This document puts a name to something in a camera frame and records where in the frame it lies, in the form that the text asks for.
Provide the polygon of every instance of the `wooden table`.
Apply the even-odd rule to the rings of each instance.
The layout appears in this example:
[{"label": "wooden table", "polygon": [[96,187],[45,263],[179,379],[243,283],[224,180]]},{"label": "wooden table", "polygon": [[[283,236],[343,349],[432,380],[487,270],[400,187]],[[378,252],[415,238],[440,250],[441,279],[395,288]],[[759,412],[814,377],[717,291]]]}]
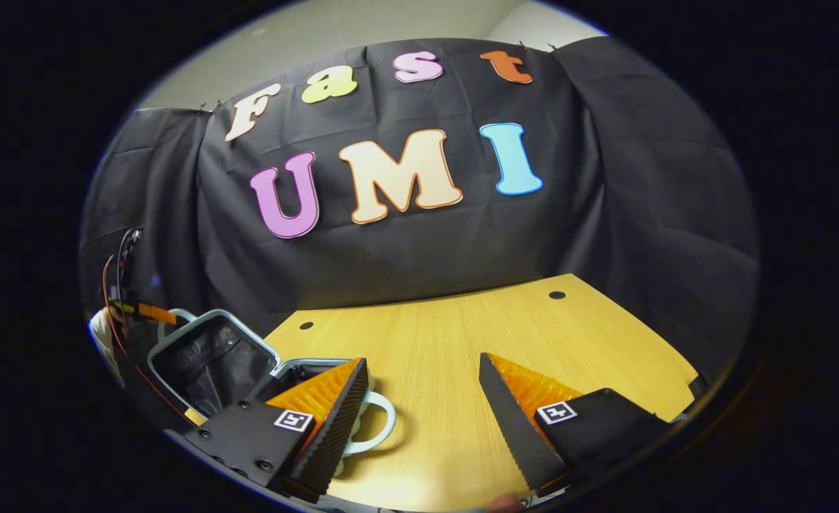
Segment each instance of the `wooden table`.
[{"label": "wooden table", "polygon": [[[552,299],[554,291],[565,298]],[[311,328],[301,329],[305,322]],[[477,509],[528,493],[479,386],[494,353],[589,393],[611,387],[670,421],[697,373],[663,338],[572,275],[448,298],[297,311],[267,343],[289,358],[365,357],[397,426],[345,459],[328,494],[414,511]],[[384,425],[370,407],[355,440]]]}]

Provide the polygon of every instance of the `black fabric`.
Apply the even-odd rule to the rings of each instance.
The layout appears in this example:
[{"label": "black fabric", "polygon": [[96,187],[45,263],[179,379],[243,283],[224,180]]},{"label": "black fabric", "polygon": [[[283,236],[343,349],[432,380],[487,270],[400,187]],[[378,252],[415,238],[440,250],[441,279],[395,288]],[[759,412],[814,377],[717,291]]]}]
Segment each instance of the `black fabric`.
[{"label": "black fabric", "polygon": [[[404,84],[395,56],[428,50],[444,73]],[[523,59],[530,84],[500,78],[479,54]],[[337,65],[358,87],[306,104],[306,79]],[[241,98],[279,83],[256,126],[225,142]],[[502,195],[489,123],[518,123],[543,188]],[[400,160],[407,136],[444,130],[463,199],[451,207],[355,224],[354,184],[339,150],[373,140]],[[299,211],[287,159],[314,152],[319,218],[275,237],[249,180],[273,167],[286,214]],[[378,195],[387,204],[384,195]],[[195,314],[227,309],[266,336],[296,309],[433,298],[573,273],[666,338],[713,382],[745,340],[759,248],[751,198],[725,140],[681,88],[612,38],[554,52],[469,39],[380,43],[303,64],[228,98],[212,114],[153,108],[129,117],[88,194],[81,288],[99,309],[100,270],[125,230],[144,224],[140,298]],[[155,327],[132,325],[143,361]],[[205,351],[190,348],[186,358]],[[207,366],[214,369],[214,364]],[[203,373],[202,390],[233,383]],[[215,407],[225,398],[212,394]]]}]

